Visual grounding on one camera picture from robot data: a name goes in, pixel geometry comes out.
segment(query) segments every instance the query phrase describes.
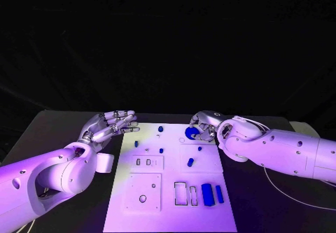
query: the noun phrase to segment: blue knob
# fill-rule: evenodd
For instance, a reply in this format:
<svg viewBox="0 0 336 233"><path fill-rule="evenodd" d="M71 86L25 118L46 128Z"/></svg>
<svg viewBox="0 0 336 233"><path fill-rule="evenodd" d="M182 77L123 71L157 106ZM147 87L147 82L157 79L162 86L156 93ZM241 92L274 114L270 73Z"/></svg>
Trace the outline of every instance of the blue knob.
<svg viewBox="0 0 336 233"><path fill-rule="evenodd" d="M189 159L188 166L192 166L192 163L193 163L193 158Z"/></svg>

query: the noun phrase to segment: black table surface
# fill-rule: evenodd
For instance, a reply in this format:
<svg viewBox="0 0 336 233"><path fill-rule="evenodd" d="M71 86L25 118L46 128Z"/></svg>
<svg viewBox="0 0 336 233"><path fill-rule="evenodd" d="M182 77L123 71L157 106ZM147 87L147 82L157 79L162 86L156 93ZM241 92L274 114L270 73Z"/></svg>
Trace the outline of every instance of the black table surface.
<svg viewBox="0 0 336 233"><path fill-rule="evenodd" d="M10 164L64 148L77 141L81 128L92 112L42 111L25 131L2 164ZM139 122L189 123L192 115L137 114ZM293 131L283 117L247 117L271 129ZM101 233L104 228L123 135L101 152L116 156L113 172L95 173L88 189L61 203L36 219L30 233ZM273 187L264 169L251 161L238 163L219 150L224 177L238 232L335 232L336 211L306 206L286 197ZM280 189L300 201L336 208L336 191L322 181L268 170Z"/></svg>

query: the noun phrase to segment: white cylinder part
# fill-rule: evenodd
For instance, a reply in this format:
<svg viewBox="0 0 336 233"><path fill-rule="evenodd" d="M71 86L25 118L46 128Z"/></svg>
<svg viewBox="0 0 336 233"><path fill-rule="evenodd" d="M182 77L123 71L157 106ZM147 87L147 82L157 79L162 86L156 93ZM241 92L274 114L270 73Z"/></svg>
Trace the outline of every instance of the white cylinder part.
<svg viewBox="0 0 336 233"><path fill-rule="evenodd" d="M98 153L97 154L97 172L110 173L113 170L114 155Z"/></svg>

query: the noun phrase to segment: robotic hand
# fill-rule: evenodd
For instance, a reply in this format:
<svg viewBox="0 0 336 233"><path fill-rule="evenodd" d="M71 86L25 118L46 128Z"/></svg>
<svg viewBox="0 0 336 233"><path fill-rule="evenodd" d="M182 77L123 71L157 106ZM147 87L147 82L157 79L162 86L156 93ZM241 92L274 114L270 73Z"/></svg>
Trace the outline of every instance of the robotic hand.
<svg viewBox="0 0 336 233"><path fill-rule="evenodd" d="M302 133L270 130L240 116L227 119L221 113L201 111L191 120L198 122L202 133L192 134L196 140L211 141L218 137L219 148L231 159L248 159L260 166L289 175L336 183L336 142Z"/></svg>
<svg viewBox="0 0 336 233"><path fill-rule="evenodd" d="M137 132L134 111L97 114L64 149L0 167L0 229L13 232L81 193L97 172L111 172L113 155L98 153L111 136Z"/></svg>

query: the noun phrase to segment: black background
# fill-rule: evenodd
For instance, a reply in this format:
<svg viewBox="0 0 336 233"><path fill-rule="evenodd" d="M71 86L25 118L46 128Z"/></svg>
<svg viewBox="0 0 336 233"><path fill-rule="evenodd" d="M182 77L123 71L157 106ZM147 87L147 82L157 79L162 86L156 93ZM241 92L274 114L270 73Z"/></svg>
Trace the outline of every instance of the black background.
<svg viewBox="0 0 336 233"><path fill-rule="evenodd" d="M0 14L4 153L43 109L283 116L336 139L332 1L9 2Z"/></svg>

